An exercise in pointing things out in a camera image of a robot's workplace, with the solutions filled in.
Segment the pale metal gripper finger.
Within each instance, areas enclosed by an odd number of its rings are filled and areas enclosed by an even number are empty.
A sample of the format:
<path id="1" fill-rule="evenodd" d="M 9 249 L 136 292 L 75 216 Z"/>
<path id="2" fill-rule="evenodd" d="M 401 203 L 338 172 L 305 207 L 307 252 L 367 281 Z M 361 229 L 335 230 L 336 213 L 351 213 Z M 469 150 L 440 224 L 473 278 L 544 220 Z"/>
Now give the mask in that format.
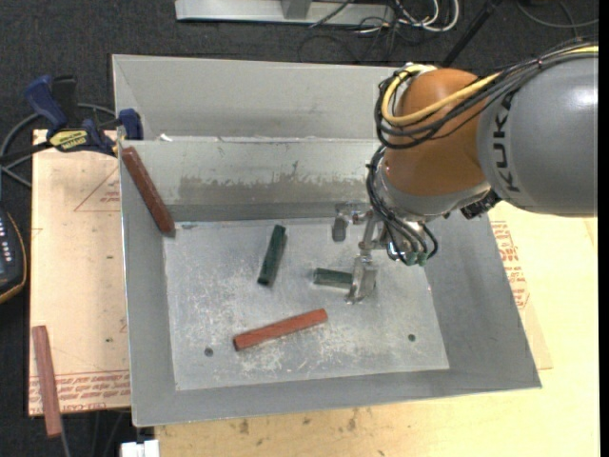
<path id="1" fill-rule="evenodd" d="M 370 295 L 376 287 L 378 270 L 375 265 L 364 263 L 359 283 L 359 299 L 363 300 Z"/>
<path id="2" fill-rule="evenodd" d="M 365 276 L 365 263 L 362 258 L 356 258 L 354 261 L 354 267 L 352 271 L 351 285 L 349 292 L 346 294 L 344 300 L 348 304 L 356 304 L 363 300 L 365 297 L 365 291 L 363 287 L 363 281 Z"/>

